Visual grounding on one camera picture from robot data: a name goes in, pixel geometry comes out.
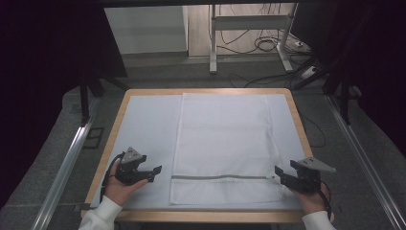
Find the hand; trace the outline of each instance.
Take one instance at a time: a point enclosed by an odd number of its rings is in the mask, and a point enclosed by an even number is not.
[[[321,190],[322,190],[323,194],[326,196],[327,200],[329,200],[330,197],[328,194],[328,189],[324,183],[322,183]],[[299,198],[299,200],[301,201],[302,207],[304,209],[304,213],[306,215],[327,210],[326,205],[323,202],[323,200],[319,194],[316,193],[316,194],[312,194],[312,195],[306,195],[306,194],[301,194],[294,190],[290,190],[290,191],[292,191],[292,193]]]
[[[148,180],[144,179],[130,186],[126,186],[120,182],[118,179],[116,179],[116,176],[114,176],[120,161],[121,159],[118,159],[111,167],[104,194],[116,204],[123,206],[131,197],[132,193],[145,186],[148,183]]]

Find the desk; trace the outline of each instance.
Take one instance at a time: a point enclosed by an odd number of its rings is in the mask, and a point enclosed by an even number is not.
[[[279,94],[284,95],[287,101],[288,110],[293,119],[293,126],[298,134],[298,142],[303,149],[306,157],[312,156],[310,146],[307,142],[305,131],[302,126],[296,105],[292,95],[287,89],[131,89],[124,96],[122,105],[116,117],[114,126],[110,132],[106,147],[101,157],[101,162],[96,171],[92,185],[90,187],[85,203],[90,204],[99,192],[99,185],[104,176],[109,159],[114,151],[114,145],[118,141],[121,124],[127,110],[131,96],[146,95],[182,95],[183,93],[210,93],[210,94]],[[140,208],[124,209],[119,215],[119,220],[130,221],[179,221],[179,222],[299,222],[303,212],[296,208],[295,210],[269,210],[269,209],[157,209],[157,208]]]

